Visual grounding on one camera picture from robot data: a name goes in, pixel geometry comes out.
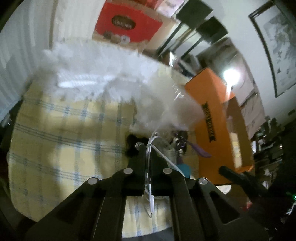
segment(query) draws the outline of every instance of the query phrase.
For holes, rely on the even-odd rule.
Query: clutter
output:
[[[252,146],[252,152],[253,152],[253,154],[255,154],[257,151],[256,141],[252,141],[251,146]]]
[[[254,161],[240,107],[233,93],[226,94],[226,86],[209,68],[204,69],[185,85],[187,92],[202,105],[205,121],[196,125],[197,143],[211,158],[199,158],[199,175],[215,185],[229,183],[219,175],[220,166],[227,166],[238,173],[250,171]],[[234,132],[229,133],[227,118],[232,117]],[[242,166],[236,165],[241,158]]]
[[[265,112],[260,94],[255,92],[241,107],[249,139],[252,139],[260,126],[265,122]]]
[[[266,117],[266,122],[253,137],[256,145],[255,173],[261,182],[270,186],[275,178],[284,158],[284,147],[281,133],[284,128],[277,120]]]

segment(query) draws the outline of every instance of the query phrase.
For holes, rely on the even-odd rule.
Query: light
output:
[[[228,69],[224,71],[223,77],[227,85],[234,86],[238,83],[240,74],[235,69]]]

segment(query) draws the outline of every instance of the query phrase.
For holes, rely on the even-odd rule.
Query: white cable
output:
[[[158,135],[153,136],[154,134],[155,134],[155,132],[151,135],[151,137],[148,141],[148,144],[146,146],[146,158],[147,158],[148,170],[149,170],[149,166],[150,166],[150,153],[151,153],[151,147],[152,147],[160,156],[162,156],[169,164],[171,164],[178,172],[180,172],[185,177],[184,173],[169,158],[167,158],[164,154],[161,153],[160,150],[158,150],[154,145],[152,145],[152,142],[156,138],[161,138]],[[148,178],[149,184],[145,185],[145,192],[149,195],[149,204],[150,204],[150,212],[151,212],[151,216],[149,216],[149,217],[151,218],[152,214],[154,213],[154,196],[151,193],[151,180],[148,177],[148,175],[147,175],[147,178]]]
[[[156,150],[156,152],[159,154],[159,155],[161,155],[169,164],[171,164],[178,172],[180,172],[182,175],[183,175],[183,177],[185,177],[185,175],[184,175],[184,173],[169,159],[169,158],[167,158],[164,154],[162,154],[161,153],[161,151],[160,150],[158,150],[154,145],[152,145],[152,144],[150,144],[150,146],[154,149],[154,150]]]
[[[145,193],[149,196],[149,190],[146,189],[146,186],[148,186],[148,185],[149,185],[148,183],[145,184]],[[164,199],[164,197],[153,197],[153,198],[156,199],[156,200],[162,200],[162,199]]]

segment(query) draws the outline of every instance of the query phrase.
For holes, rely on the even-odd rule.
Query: wall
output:
[[[0,122],[20,100],[41,51],[49,48],[56,1],[23,1],[0,32]]]
[[[258,9],[267,0],[203,0],[213,9],[209,17],[215,16],[228,30],[228,37],[243,54],[249,65],[262,98],[265,114],[276,117],[279,123],[286,124],[296,118],[296,114],[288,116],[296,108],[296,85],[275,98],[274,84],[270,66],[262,42],[249,20],[249,14]],[[192,37],[176,51],[181,56],[196,40]],[[197,54],[208,47],[202,42],[192,53]]]

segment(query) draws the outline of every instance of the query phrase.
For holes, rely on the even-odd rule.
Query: framed painting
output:
[[[296,30],[271,1],[249,15],[271,68],[275,97],[296,84]]]

